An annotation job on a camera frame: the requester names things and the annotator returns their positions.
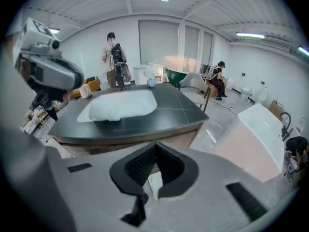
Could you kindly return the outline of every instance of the freestanding bathtub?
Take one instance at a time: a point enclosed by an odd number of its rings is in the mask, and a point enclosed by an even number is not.
[[[265,182],[282,172],[281,129],[282,123],[268,109],[255,104],[238,114],[215,145],[215,152]]]

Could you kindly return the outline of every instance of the chair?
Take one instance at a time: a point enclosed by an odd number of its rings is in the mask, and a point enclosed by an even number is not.
[[[205,105],[203,112],[205,112],[209,96],[211,94],[210,87],[203,81],[202,76],[199,73],[190,72],[187,76],[179,82],[180,86],[178,90],[180,90],[186,97],[188,97],[195,104],[200,104],[200,108],[202,105]],[[198,90],[202,90],[205,92],[205,96],[198,94],[196,90],[192,89],[184,89],[184,88],[195,88]]]

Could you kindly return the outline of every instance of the white sink basin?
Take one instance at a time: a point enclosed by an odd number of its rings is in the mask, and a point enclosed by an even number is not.
[[[144,116],[157,107],[149,90],[129,90],[103,94],[93,99],[77,117],[77,122],[119,121],[126,117]]]

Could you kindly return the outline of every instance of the floor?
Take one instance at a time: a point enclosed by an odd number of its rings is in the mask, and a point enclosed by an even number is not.
[[[205,112],[209,116],[209,120],[204,123],[199,134],[191,144],[190,147],[192,149],[206,153],[214,153],[213,148],[216,141],[224,134],[226,128],[228,128],[231,122],[237,117],[237,114],[253,105],[251,102],[241,99],[240,95],[232,90],[227,90],[226,95],[228,97],[223,98],[222,101],[210,99]],[[62,113],[62,110],[60,110],[57,116],[60,117]],[[53,138],[47,135],[54,123],[55,121],[53,119],[48,118],[44,123],[44,127],[37,130],[34,136],[40,139],[45,145],[57,148],[62,158],[72,157],[71,154],[62,148]],[[276,193],[278,200],[295,189],[298,180],[298,176],[294,174],[290,176],[289,182],[287,176],[284,176],[285,171],[286,167],[284,166],[280,175],[265,182],[265,185]],[[146,182],[144,189],[146,193],[151,193],[148,182]],[[154,202],[155,199],[152,195],[145,207],[147,213],[151,212]]]

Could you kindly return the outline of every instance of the t-shirt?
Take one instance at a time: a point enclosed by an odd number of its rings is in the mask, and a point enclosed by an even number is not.
[[[286,149],[291,151],[293,155],[296,154],[296,151],[300,155],[303,154],[306,146],[308,145],[308,140],[305,137],[293,137],[286,141]]]

